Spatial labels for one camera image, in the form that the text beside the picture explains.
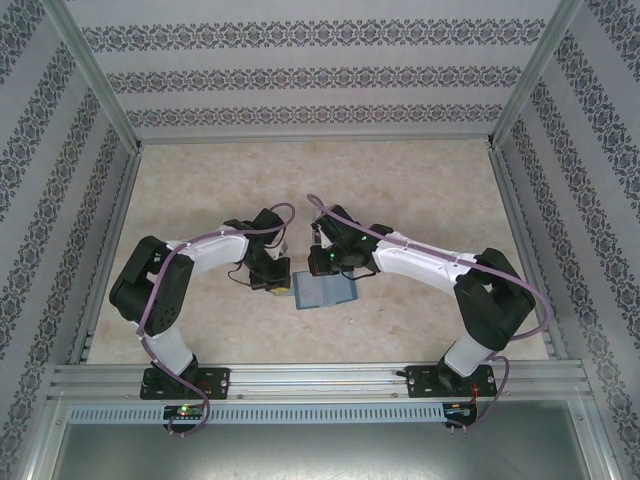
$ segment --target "enclosure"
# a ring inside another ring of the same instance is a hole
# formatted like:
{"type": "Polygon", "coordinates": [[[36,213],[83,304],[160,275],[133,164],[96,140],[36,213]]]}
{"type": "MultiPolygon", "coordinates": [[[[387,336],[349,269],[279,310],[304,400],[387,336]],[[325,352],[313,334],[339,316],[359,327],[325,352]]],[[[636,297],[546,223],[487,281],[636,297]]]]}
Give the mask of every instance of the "enclosure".
{"type": "Polygon", "coordinates": [[[4,1],[0,478],[639,477],[638,8],[4,1]],[[193,438],[161,428],[182,402],[140,399],[149,359],[107,301],[134,247],[288,201],[306,271],[308,193],[497,248],[548,297],[547,331],[491,362],[486,423],[451,434],[397,375],[464,331],[451,296],[376,275],[300,310],[222,267],[179,323],[226,399],[193,438]]]}

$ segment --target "floral striped wallpaper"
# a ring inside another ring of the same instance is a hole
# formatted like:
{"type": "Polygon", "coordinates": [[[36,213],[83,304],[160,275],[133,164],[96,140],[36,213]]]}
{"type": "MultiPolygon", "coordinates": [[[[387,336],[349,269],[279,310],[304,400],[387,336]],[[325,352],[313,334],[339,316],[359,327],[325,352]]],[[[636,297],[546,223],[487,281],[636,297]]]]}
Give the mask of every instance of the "floral striped wallpaper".
{"type": "Polygon", "coordinates": [[[68,2],[143,140],[489,134],[558,0],[68,2]]]}
{"type": "Polygon", "coordinates": [[[0,479],[66,363],[129,152],[42,5],[0,7],[0,479]]]}
{"type": "Polygon", "coordinates": [[[639,8],[584,2],[503,145],[623,478],[640,478],[639,8]]]}

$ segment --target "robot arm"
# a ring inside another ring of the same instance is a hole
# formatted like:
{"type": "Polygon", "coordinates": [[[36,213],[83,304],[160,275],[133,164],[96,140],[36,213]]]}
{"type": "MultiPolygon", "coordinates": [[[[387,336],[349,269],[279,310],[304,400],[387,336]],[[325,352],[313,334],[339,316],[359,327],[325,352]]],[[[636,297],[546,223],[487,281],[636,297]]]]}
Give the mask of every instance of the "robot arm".
{"type": "MultiPolygon", "coordinates": [[[[191,277],[219,265],[242,262],[249,268],[252,289],[277,291],[289,288],[290,259],[283,257],[286,252],[284,233],[224,234],[281,225],[283,222],[277,214],[263,209],[253,221],[225,222],[217,229],[220,235],[194,241],[173,257],[143,334],[155,358],[171,372],[192,382],[198,367],[197,359],[184,343],[176,323],[191,277]]],[[[153,275],[158,274],[169,253],[182,244],[180,241],[165,243],[151,236],[138,243],[109,294],[109,301],[126,320],[140,322],[154,287],[153,275]]]]}
{"type": "MultiPolygon", "coordinates": [[[[347,212],[331,208],[342,218],[347,212]]],[[[311,247],[309,270],[313,275],[333,275],[364,267],[375,273],[404,275],[453,296],[458,301],[465,332],[445,353],[439,363],[439,380],[450,390],[469,377],[494,351],[503,350],[527,315],[535,307],[533,296],[525,289],[494,275],[480,272],[447,258],[479,263],[516,276],[506,257],[494,249],[481,255],[442,250],[410,240],[384,225],[371,230],[384,236],[379,240],[360,230],[322,214],[312,224],[320,245],[311,247]],[[429,254],[412,247],[426,247],[429,254]]]]}

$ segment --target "patterned wallpaper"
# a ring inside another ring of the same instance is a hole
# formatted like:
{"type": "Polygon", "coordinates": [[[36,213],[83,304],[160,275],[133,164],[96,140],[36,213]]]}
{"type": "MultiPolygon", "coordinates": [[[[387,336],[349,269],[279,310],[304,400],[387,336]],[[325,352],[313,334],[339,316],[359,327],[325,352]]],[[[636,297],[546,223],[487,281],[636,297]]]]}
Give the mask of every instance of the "patterned wallpaper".
{"type": "Polygon", "coordinates": [[[165,141],[488,134],[557,4],[68,2],[137,134],[165,141]]]}
{"type": "Polygon", "coordinates": [[[0,479],[66,363],[129,154],[37,0],[0,7],[0,479]]]}
{"type": "Polygon", "coordinates": [[[638,2],[584,2],[503,145],[624,478],[640,478],[638,32],[638,2]]]}

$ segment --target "beige floor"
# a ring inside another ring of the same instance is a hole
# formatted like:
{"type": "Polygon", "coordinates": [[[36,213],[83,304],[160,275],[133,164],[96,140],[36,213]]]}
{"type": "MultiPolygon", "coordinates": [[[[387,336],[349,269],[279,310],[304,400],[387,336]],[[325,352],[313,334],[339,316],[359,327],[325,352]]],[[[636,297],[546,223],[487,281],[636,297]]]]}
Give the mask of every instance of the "beige floor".
{"type": "MultiPolygon", "coordinates": [[[[298,209],[287,230],[293,271],[307,270],[308,192],[435,246],[498,248],[520,270],[481,140],[185,145],[145,149],[109,289],[143,236],[189,238],[283,200],[298,209]]],[[[356,302],[298,311],[293,297],[253,292],[226,272],[195,278],[179,319],[201,363],[437,360],[463,330],[453,298],[400,276],[358,282],[356,302]]],[[[534,324],[530,317],[523,329],[534,324]]],[[[507,352],[547,357],[539,336],[507,352]]],[[[105,300],[89,363],[147,361],[133,327],[105,300]]]]}

